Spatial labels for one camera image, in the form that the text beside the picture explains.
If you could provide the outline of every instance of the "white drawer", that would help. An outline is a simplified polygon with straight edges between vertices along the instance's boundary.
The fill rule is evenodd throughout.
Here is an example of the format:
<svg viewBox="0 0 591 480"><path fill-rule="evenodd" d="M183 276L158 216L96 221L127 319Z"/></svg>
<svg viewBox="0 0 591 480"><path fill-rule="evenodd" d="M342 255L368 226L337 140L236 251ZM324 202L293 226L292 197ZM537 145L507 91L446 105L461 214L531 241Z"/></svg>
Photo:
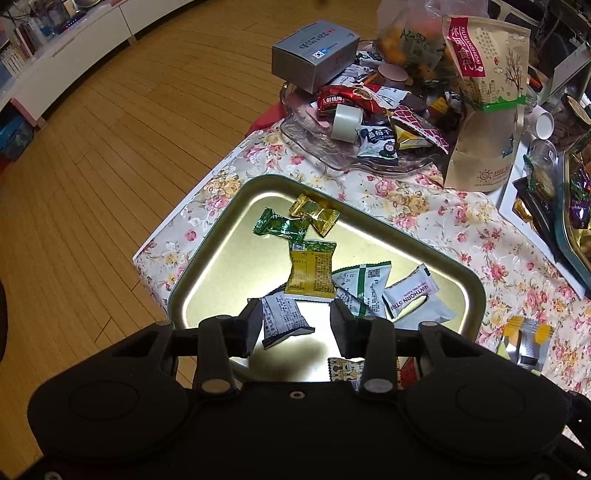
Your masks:
<svg viewBox="0 0 591 480"><path fill-rule="evenodd" d="M191 0L127 0L121 11L133 35Z"/></svg>
<svg viewBox="0 0 591 480"><path fill-rule="evenodd" d="M130 36L121 10L110 10L51 57L40 59L32 67L35 72L22 81L14 98L37 120L88 68Z"/></svg>

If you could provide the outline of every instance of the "floral tablecloth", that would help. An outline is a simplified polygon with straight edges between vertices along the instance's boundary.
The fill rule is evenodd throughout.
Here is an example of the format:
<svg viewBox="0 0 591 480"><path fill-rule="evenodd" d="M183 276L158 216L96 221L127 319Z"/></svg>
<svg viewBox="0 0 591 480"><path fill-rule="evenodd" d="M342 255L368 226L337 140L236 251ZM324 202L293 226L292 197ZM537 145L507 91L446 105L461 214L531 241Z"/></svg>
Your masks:
<svg viewBox="0 0 591 480"><path fill-rule="evenodd" d="M360 170L336 172L285 139L279 123L243 141L134 257L142 282L163 308L232 197L249 179L269 173L338 198L471 268L488 298L477 341L496 349L503 326L513 315L548 323L556 332L543 374L565 389L591 394L591 303L576 297L542 253L499 216L484 194L442 188L435 167L396 179Z"/></svg>

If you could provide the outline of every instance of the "tray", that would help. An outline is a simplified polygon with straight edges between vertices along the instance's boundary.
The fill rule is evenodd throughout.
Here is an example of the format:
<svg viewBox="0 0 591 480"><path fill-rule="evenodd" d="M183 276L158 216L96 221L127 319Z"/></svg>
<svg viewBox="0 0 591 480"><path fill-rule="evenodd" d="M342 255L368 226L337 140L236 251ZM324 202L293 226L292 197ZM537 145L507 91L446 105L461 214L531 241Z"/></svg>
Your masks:
<svg viewBox="0 0 591 480"><path fill-rule="evenodd" d="M569 218L570 205L570 174L574 170L577 158L569 151L558 158L558 172L560 178L557 188L557 214L554 221L554 233L560 251L572 265L580 281L585 285L585 296L591 299L591 262L581 252L579 239L581 231L572 228Z"/></svg>
<svg viewBox="0 0 591 480"><path fill-rule="evenodd" d="M474 341L486 307L482 283L470 269L428 245L317 190L278 175L247 182L224 210L177 281L168 300L176 328L196 327L215 315L237 315L247 299L265 296L287 281L291 270L288 242L252 233L266 207L289 216L300 193L341 212L326 240L337 242L333 270L361 263L392 261L388 285L425 263L452 311L445 325ZM318 238L310 227L308 238ZM329 325L328 303L298 301L302 315L316 328L263 350L260 340L248 359L232 359L238 378L268 381L328 381L327 358L340 356Z"/></svg>
<svg viewBox="0 0 591 480"><path fill-rule="evenodd" d="M287 112L280 126L281 133L294 141L307 154L318 158L334 170L360 168L377 175L397 176L406 175L425 165L447 158L437 147L399 151L397 162L357 158L359 140L355 144L333 140L330 137L332 126L323 128L306 113L306 107L316 100L316 95L285 83L279 98ZM414 153L425 151L428 153L422 156Z"/></svg>

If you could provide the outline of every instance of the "gray box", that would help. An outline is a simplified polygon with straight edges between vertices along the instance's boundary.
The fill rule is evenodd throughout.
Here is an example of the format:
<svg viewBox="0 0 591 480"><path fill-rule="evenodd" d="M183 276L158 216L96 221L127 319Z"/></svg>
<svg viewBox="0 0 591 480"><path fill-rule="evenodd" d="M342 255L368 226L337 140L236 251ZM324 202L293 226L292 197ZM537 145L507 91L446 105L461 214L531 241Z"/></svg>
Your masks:
<svg viewBox="0 0 591 480"><path fill-rule="evenodd" d="M320 21L273 45L273 75L314 93L355 61L359 36Z"/></svg>

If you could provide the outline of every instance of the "glass plate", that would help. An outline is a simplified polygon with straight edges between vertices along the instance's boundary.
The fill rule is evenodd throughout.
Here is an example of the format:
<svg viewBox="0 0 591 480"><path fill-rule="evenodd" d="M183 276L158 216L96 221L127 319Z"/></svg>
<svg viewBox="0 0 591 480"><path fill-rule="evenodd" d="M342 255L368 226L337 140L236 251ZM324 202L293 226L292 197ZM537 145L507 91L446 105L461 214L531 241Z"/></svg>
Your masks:
<svg viewBox="0 0 591 480"><path fill-rule="evenodd" d="M332 125L323 128L306 112L306 108L316 100L315 95L285 83L281 88L280 99L287 112L281 124L281 132L306 153L318 158L334 170L361 168L382 176L404 175L419 170L444 156L437 147L431 147L399 151L398 160L395 161L357 158L359 143L351 144L331 139Z"/></svg>

